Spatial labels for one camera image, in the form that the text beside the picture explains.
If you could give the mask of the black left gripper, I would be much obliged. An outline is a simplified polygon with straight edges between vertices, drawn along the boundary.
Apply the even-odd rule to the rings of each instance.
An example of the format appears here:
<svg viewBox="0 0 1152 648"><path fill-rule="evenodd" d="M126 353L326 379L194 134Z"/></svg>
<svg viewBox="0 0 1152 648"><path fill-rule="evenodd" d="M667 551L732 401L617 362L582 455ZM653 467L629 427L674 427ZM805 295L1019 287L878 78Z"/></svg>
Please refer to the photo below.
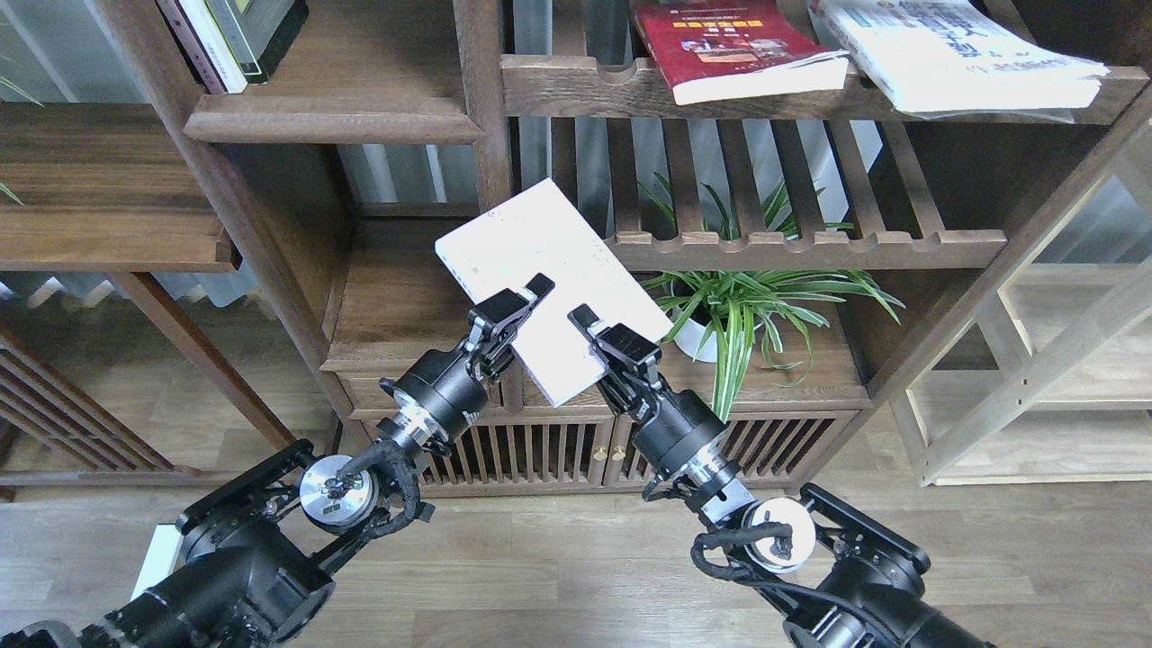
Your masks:
<svg viewBox="0 0 1152 648"><path fill-rule="evenodd" d="M522 321L554 291L536 274L521 291L500 291L468 312L472 324L453 351L427 351L399 379L379 380L400 406L392 419L399 444L453 444L486 409L486 385L511 364L511 344Z"/></svg>

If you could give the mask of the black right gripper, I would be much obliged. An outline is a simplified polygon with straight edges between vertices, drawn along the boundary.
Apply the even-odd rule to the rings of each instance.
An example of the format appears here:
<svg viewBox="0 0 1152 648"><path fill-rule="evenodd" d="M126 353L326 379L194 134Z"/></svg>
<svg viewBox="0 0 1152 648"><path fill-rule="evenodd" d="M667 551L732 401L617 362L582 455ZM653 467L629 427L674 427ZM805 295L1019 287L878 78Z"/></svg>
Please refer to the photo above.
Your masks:
<svg viewBox="0 0 1152 648"><path fill-rule="evenodd" d="M658 346L623 323L608 326L588 304L568 319L607 366L598 382L611 410L638 424L634 445L659 480L728 480L732 465L717 450L725 424L692 390L675 392L657 364Z"/></svg>

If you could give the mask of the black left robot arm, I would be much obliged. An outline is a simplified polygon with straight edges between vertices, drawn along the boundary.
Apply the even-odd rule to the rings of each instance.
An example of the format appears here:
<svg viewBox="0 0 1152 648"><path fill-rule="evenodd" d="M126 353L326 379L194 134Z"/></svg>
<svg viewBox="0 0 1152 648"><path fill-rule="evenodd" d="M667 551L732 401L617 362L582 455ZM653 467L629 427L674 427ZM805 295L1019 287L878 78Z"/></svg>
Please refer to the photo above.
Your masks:
<svg viewBox="0 0 1152 648"><path fill-rule="evenodd" d="M185 508L181 566L127 606L74 632L45 620L3 647L271 647L283 645L332 596L334 574L373 540L435 508L420 498L429 455L450 455L513 361L524 321L553 291L537 274L469 311L450 351L429 351L380 387L399 404L357 455L314 455L293 443Z"/></svg>

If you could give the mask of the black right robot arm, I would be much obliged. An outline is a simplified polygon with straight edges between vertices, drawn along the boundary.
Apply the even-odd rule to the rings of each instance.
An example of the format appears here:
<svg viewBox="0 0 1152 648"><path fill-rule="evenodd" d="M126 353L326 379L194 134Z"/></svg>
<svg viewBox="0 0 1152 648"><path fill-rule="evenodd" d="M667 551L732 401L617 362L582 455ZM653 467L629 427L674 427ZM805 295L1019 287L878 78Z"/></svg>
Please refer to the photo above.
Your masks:
<svg viewBox="0 0 1152 648"><path fill-rule="evenodd" d="M797 647L979 647L923 600L920 548L809 483L798 498L755 497L721 447L723 422L691 390L658 372L660 349L589 306L569 319L607 372L611 410L637 423L634 446L654 470L645 500L682 500L705 530L690 548L704 574L746 586L783 615Z"/></svg>

